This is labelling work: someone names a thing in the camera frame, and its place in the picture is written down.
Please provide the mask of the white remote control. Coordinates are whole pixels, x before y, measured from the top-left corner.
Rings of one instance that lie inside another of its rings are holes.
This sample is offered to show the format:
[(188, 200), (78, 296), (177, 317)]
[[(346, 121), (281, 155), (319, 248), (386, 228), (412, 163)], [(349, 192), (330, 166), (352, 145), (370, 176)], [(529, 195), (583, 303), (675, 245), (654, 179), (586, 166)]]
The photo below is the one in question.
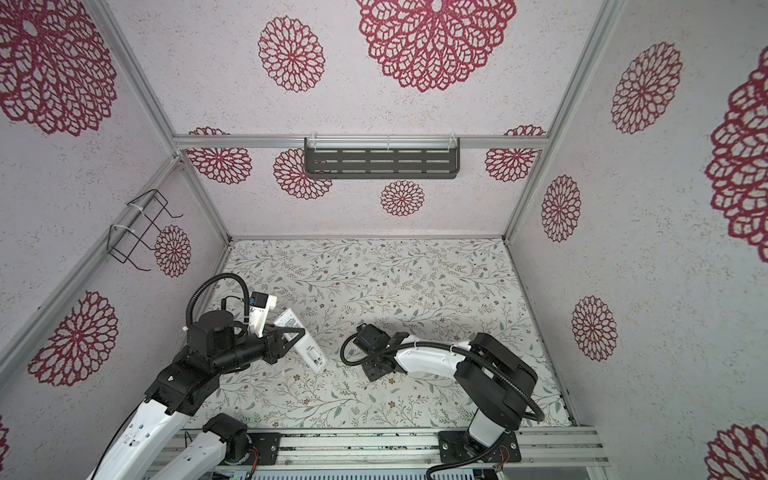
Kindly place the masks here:
[(320, 374), (323, 372), (328, 363), (327, 356), (311, 335), (309, 329), (291, 309), (285, 309), (274, 321), (274, 325), (304, 328), (306, 330), (305, 336), (291, 351), (297, 353), (314, 373)]

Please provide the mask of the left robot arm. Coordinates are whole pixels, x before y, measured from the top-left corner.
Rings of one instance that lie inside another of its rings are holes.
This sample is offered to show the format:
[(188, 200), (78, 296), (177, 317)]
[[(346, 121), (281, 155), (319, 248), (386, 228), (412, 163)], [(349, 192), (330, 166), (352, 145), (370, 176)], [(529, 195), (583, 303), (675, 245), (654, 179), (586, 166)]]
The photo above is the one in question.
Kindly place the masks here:
[[(157, 375), (91, 472), (91, 479), (141, 479), (177, 432), (194, 417), (223, 376), (263, 361), (273, 365), (307, 337), (301, 327), (265, 324), (256, 332), (226, 309), (204, 313), (186, 327), (187, 344)], [(249, 454), (246, 425), (224, 413), (157, 477), (195, 479), (223, 461)]]

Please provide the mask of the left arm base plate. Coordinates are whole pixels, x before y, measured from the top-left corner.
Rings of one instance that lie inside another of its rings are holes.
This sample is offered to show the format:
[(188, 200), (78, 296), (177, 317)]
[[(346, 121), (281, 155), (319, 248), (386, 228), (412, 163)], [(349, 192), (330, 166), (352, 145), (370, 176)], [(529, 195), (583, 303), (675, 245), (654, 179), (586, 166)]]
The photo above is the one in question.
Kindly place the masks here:
[(273, 466), (277, 462), (281, 440), (280, 433), (236, 433), (227, 444), (223, 463)]

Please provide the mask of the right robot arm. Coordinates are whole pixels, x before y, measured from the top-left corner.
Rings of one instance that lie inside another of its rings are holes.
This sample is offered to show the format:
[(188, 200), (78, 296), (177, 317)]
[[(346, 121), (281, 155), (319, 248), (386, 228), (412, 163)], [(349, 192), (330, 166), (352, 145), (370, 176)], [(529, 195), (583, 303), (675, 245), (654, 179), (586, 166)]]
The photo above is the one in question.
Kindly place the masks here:
[(371, 382), (393, 373), (455, 380), (476, 407), (467, 437), (477, 445), (489, 447), (524, 420), (540, 423), (546, 418), (533, 399), (537, 373), (488, 333), (449, 344), (406, 332), (389, 335), (362, 324), (342, 343), (340, 359), (346, 366), (361, 367)]

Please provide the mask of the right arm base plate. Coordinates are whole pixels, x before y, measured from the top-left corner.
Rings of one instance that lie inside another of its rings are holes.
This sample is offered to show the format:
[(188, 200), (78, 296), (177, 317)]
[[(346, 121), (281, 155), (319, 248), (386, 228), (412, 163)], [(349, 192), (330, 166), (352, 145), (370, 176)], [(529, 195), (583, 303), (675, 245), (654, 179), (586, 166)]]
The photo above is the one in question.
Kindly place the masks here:
[(440, 460), (444, 464), (463, 462), (469, 464), (469, 460), (480, 454), (480, 463), (506, 464), (519, 463), (522, 459), (520, 447), (514, 432), (504, 431), (493, 443), (495, 449), (490, 451), (478, 440), (473, 439), (467, 431), (443, 430), (437, 434)]

